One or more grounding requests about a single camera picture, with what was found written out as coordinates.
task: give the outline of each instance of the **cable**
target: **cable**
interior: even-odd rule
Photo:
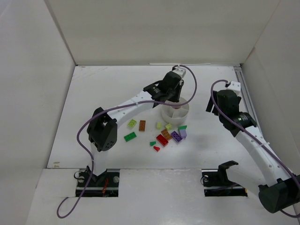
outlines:
[[[72,209],[70,210],[70,212],[68,212],[66,215],[64,216],[61,216],[60,213],[59,213],[59,210],[60,210],[60,207],[61,205],[68,199],[68,197],[66,197],[64,200],[62,200],[62,202],[59,204],[57,210],[56,210],[56,215],[58,218],[60,219],[63,219],[63,218],[66,218],[67,216],[69,216],[73,210],[75,209],[76,205],[78,204],[79,200],[81,199],[81,197],[83,196],[87,186],[89,185],[89,182],[90,182],[90,179],[92,178],[92,175],[93,175],[93,171],[94,171],[94,157],[93,157],[93,154],[90,152],[90,150],[84,146],[84,144],[80,141],[79,139],[79,135],[80,133],[83,131],[83,129],[91,122],[93,121],[94,119],[98,118],[99,116],[105,114],[105,113],[108,113],[112,110],[117,110],[117,109],[122,109],[122,108],[126,108],[126,107],[131,107],[131,106],[135,106],[137,104],[143,104],[143,103],[156,103],[156,104],[161,104],[161,105],[167,105],[167,106],[182,106],[182,105],[186,105],[187,103],[189,103],[190,101],[192,101],[192,99],[194,98],[195,94],[196,94],[196,91],[197,91],[197,79],[196,79],[196,76],[194,74],[194,72],[187,66],[185,65],[176,65],[176,67],[184,67],[186,68],[193,76],[194,78],[194,81],[195,81],[195,90],[194,90],[194,93],[192,95],[192,97],[184,102],[184,103],[181,103],[181,104],[168,104],[168,103],[165,103],[165,102],[159,102],[159,101],[154,101],[154,100],[148,100],[148,101],[140,101],[140,102],[137,102],[137,103],[132,103],[132,104],[128,104],[128,105],[121,105],[121,106],[117,106],[117,107],[113,107],[113,108],[110,108],[110,109],[106,109],[98,114],[96,114],[95,116],[93,116],[92,118],[90,118],[88,121],[86,121],[83,126],[79,129],[78,133],[77,133],[77,142],[79,143],[79,145],[89,154],[90,156],[90,159],[92,161],[92,165],[91,165],[91,172],[90,172],[90,175],[89,175],[89,178],[83,188],[83,190],[81,191],[80,195],[78,196],[78,199],[77,201],[75,202],[74,206],[72,207]]]
[[[213,97],[213,91],[214,91],[214,86],[219,83],[219,82],[226,82],[228,83],[227,80],[218,80],[216,82],[214,82],[211,86],[210,89],[210,98],[215,106],[215,108],[218,110],[218,112],[225,118],[227,119],[230,123],[232,123],[233,125],[235,125],[237,128],[239,128],[241,131],[245,132],[247,135],[249,135],[253,140],[255,140],[259,145],[261,145],[261,147],[273,158],[275,159],[285,170],[286,172],[291,176],[292,180],[296,183],[297,188],[300,190],[300,183],[297,181],[296,176],[289,170],[289,168],[287,168],[287,166],[278,158],[276,157],[265,145],[263,145],[263,143],[258,140],[254,135],[252,135],[250,132],[248,132],[245,128],[243,128],[242,126],[240,126],[239,124],[237,124],[236,122],[234,122],[232,119],[230,119],[228,116],[225,115],[225,113],[222,112],[222,110],[218,107],[214,97]],[[280,210],[282,213],[284,213],[285,215],[292,217],[292,218],[300,218],[300,214],[298,215],[291,215],[288,214],[287,212],[284,212],[283,210]]]

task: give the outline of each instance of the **black bracket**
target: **black bracket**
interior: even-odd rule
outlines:
[[[228,161],[219,165],[218,170],[203,170],[202,180],[205,187],[227,187],[234,183],[228,180],[226,170],[233,166],[238,165],[235,161]]]
[[[102,111],[101,107],[96,109],[93,116]],[[104,113],[90,122],[87,129],[89,141],[96,146],[98,151],[107,151],[117,142],[117,129],[117,120]]]

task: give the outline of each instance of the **green lego brick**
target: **green lego brick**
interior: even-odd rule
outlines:
[[[134,139],[135,137],[136,137],[135,132],[132,132],[132,133],[124,136],[124,139],[125,139],[126,142],[129,142],[130,140]]]
[[[132,119],[129,123],[128,123],[128,126],[130,127],[130,128],[134,128],[135,127],[135,125],[136,125],[136,121],[134,120],[134,119]]]
[[[184,126],[181,126],[181,127],[178,127],[178,130],[185,130],[185,129],[187,129],[187,125],[184,125]]]
[[[167,128],[167,130],[170,130],[170,129],[172,129],[172,124],[167,124],[166,126],[165,126],[165,128]]]
[[[156,142],[150,142],[150,146],[153,146],[155,144],[156,144]]]
[[[157,129],[157,130],[160,130],[160,129],[161,129],[161,123],[158,122],[158,123],[156,124],[156,129]]]

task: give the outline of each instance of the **yellow lego brick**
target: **yellow lego brick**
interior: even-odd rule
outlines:
[[[132,119],[129,123],[128,123],[128,126],[130,127],[130,128],[133,128],[135,125],[136,125],[136,121],[134,120],[134,119]]]
[[[157,129],[157,130],[160,130],[160,129],[161,129],[161,123],[158,122],[158,123],[156,124],[156,129]]]
[[[167,128],[167,130],[170,130],[170,129],[172,129],[172,124],[167,124],[166,126],[165,126],[165,128]]]

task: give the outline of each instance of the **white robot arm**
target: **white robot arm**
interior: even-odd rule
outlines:
[[[288,168],[284,168],[279,160],[275,160],[278,157],[269,146],[269,143],[265,141],[256,121],[248,113],[239,111],[240,83],[230,82],[226,87],[226,90],[213,91],[214,103],[217,104],[218,109],[215,106],[212,110],[214,103],[210,99],[206,111],[211,112],[212,110],[219,117],[223,126],[245,147],[261,170],[264,180],[253,179],[251,172],[239,170],[236,166],[238,163],[230,161],[219,166],[218,171],[215,172],[216,174],[213,174],[213,182],[210,183],[209,178],[205,179],[205,186],[215,186],[216,183],[218,186],[230,186],[233,183],[238,183],[257,194],[262,205],[271,213],[300,202],[300,191],[295,182],[295,179],[298,182],[300,181],[300,175],[295,176]]]

